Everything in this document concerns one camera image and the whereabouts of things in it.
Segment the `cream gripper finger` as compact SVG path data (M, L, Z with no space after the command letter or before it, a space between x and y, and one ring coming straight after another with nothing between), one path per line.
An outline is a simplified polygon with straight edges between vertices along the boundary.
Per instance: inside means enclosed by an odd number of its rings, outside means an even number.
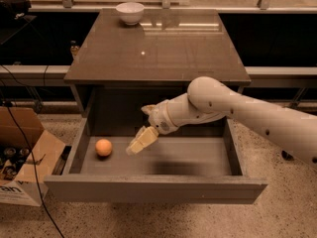
M141 108L141 110L147 114L147 115L150 115L154 110L155 110L156 106L154 104L151 104L151 105L146 105L146 106L143 106Z
M159 137L159 132L153 127L143 126L135 138L130 142L126 152L128 155L136 155L144 148L154 143Z

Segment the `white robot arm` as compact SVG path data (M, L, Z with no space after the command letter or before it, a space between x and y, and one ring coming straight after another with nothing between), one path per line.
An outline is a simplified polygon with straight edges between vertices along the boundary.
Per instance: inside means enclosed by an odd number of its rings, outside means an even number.
M146 105L150 125L142 127L127 148L135 155L188 124L205 124L225 116L281 147L310 167L317 168L317 116L237 93L220 81L201 76L187 91L158 104Z

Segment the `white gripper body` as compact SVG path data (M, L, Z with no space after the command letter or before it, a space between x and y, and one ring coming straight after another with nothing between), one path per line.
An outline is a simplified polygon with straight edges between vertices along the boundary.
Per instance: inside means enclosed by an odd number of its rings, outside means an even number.
M150 106L149 122L160 134L167 135L178 130L171 119L171 100L165 100Z

